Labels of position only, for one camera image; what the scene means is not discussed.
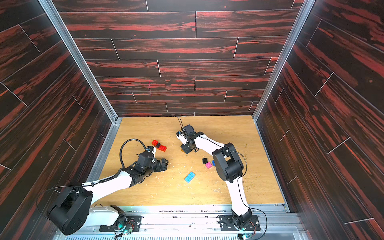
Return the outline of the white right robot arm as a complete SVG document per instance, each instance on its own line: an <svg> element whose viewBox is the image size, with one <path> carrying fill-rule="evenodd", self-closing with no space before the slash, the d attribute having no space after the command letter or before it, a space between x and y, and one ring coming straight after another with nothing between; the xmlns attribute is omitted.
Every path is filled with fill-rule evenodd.
<svg viewBox="0 0 384 240"><path fill-rule="evenodd" d="M235 146L231 143L216 142L202 132L187 135L178 131L177 138L183 143L181 148L186 154L193 150L203 150L212 155L216 171L229 190L232 202L232 221L238 229L245 228L253 215L243 187L244 165Z"/></svg>

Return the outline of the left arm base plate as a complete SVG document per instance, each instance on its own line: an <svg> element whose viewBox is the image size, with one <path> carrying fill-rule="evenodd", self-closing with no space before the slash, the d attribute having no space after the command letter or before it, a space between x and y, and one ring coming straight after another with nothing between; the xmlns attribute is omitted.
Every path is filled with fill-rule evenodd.
<svg viewBox="0 0 384 240"><path fill-rule="evenodd" d="M138 232L141 227L142 218L142 216L121 215L118 217L114 224L110 226L101 225L99 231L102 233L111 232L119 234L131 234L133 232Z"/></svg>

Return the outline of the aluminium corner post right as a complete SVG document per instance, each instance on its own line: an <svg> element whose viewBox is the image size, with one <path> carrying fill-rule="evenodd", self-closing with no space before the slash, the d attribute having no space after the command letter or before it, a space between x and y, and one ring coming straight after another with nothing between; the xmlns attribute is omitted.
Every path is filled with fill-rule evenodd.
<svg viewBox="0 0 384 240"><path fill-rule="evenodd" d="M264 108L264 105L266 104L268 97L271 95L271 92L278 80L278 77L284 67L285 62L287 61L290 52L293 49L293 46L295 42L297 41L297 38L299 34L301 33L301 30L313 8L313 5L315 4L315 0L306 0L304 1L301 9L299 10L298 16L293 24L293 27L288 35L288 38L286 40L286 43L282 49L282 52L279 55L279 58L276 62L276 65L271 73L270 79L268 81L268 84L266 86L266 89L259 101L259 104L253 113L253 120L255 125L257 125L257 120L259 119L259 116Z"/></svg>

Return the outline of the aluminium corner post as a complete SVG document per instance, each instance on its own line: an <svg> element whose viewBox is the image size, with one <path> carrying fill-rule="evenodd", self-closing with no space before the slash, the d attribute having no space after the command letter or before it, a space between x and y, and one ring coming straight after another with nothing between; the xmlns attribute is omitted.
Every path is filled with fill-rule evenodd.
<svg viewBox="0 0 384 240"><path fill-rule="evenodd" d="M47 17L49 18L54 28L56 29L57 33L59 34L60 38L62 39L63 43L65 44L66 48L68 49L71 56L75 60L75 63L79 67L87 83L89 84L90 88L94 92L96 98L101 103L110 121L113 124L120 124L122 119L118 117L116 111L113 109L111 103L109 102L106 95L102 91L94 74L90 70L86 60L84 59L78 46L76 45L75 40L71 36L68 28L66 27L63 19L61 18L58 10L56 9L53 1L39 0L39 4L43 8Z"/></svg>
<svg viewBox="0 0 384 240"><path fill-rule="evenodd" d="M268 97L271 95L271 92L278 80L278 77L284 67L285 62L287 61L290 52L293 49L293 46L295 42L297 41L297 38L299 34L301 33L301 30L313 8L313 5L315 4L315 0L306 0L304 1L301 9L299 10L298 16L293 24L293 27L288 35L288 38L286 40L286 43L282 49L282 52L279 55L279 58L276 62L276 65L271 73L270 79L268 81L268 84L266 86L266 89L259 101L259 104L253 113L253 120L255 125L257 125L257 120L259 119L259 116L264 108L264 105L266 104Z"/></svg>

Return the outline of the pink lego brick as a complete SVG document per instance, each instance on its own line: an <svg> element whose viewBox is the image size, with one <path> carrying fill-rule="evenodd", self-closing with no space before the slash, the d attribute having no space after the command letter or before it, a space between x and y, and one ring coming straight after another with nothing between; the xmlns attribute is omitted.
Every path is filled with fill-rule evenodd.
<svg viewBox="0 0 384 240"><path fill-rule="evenodd" d="M205 166L206 166L207 169L209 169L209 168L211 168L213 165L212 165L210 162L208 162L208 163L205 164Z"/></svg>

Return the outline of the aluminium front rail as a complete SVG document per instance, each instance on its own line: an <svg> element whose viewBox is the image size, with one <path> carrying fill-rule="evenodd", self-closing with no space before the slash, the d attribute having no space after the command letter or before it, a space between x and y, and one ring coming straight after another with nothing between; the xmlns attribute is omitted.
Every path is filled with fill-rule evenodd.
<svg viewBox="0 0 384 240"><path fill-rule="evenodd" d="M226 211L210 212L133 212L139 217L132 232L102 232L87 227L65 236L56 233L55 240L308 240L296 214L256 211L257 219L245 230L230 225Z"/></svg>

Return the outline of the aluminium corner post left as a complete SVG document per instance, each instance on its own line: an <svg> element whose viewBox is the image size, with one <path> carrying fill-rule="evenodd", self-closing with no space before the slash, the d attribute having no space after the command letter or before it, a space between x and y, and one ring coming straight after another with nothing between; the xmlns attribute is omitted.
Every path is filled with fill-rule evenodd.
<svg viewBox="0 0 384 240"><path fill-rule="evenodd" d="M106 95L102 91L94 74L90 70L86 60L84 59L78 46L76 45L75 40L71 36L68 28L66 27L63 19L61 18L58 10L56 9L53 1L39 0L39 4L43 8L47 17L49 18L54 28L56 29L57 33L59 34L60 38L62 39L63 43L65 44L66 48L68 49L71 56L75 60L75 63L79 67L87 83L89 84L90 88L94 92L96 98L101 103L110 121L113 124L120 124L122 119L118 117L116 111L113 109L111 103L109 102Z"/></svg>

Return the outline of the light blue lego plate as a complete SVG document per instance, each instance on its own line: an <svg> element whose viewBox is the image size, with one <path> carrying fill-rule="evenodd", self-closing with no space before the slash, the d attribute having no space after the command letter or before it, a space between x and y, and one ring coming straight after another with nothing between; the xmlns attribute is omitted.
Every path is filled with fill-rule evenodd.
<svg viewBox="0 0 384 240"><path fill-rule="evenodd" d="M195 176L196 176L195 173L190 172L190 173L184 178L184 180L189 184L189 183L194 179Z"/></svg>

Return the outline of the red 2x4 lego brick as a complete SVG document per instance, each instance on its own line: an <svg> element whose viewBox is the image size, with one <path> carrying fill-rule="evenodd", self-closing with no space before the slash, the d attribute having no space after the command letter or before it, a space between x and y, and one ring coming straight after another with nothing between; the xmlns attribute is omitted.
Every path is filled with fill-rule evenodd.
<svg viewBox="0 0 384 240"><path fill-rule="evenodd" d="M160 146L158 147L158 149L159 149L160 151L165 152L165 151L167 150L167 147L165 147L165 146L163 146L163 145L160 145Z"/></svg>

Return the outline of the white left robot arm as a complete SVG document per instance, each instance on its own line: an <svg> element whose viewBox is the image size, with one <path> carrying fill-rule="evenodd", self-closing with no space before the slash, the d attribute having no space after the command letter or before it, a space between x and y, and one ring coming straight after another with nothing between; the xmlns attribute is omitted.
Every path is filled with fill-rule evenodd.
<svg viewBox="0 0 384 240"><path fill-rule="evenodd" d="M168 168L166 159L149 160L147 165L138 162L121 168L117 174L80 186L63 186L61 193L47 210L48 219L65 235L71 235L85 227L124 227L123 211L117 207L95 207L94 204L117 191L140 184L152 173Z"/></svg>

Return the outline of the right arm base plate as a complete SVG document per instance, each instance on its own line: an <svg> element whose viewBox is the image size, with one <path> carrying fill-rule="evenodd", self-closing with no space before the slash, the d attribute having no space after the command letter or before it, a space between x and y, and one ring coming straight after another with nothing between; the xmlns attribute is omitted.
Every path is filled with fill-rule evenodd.
<svg viewBox="0 0 384 240"><path fill-rule="evenodd" d="M261 230L260 222L257 216L250 217L235 217L232 215L218 215L216 221L220 226L221 231L252 231L258 232Z"/></svg>

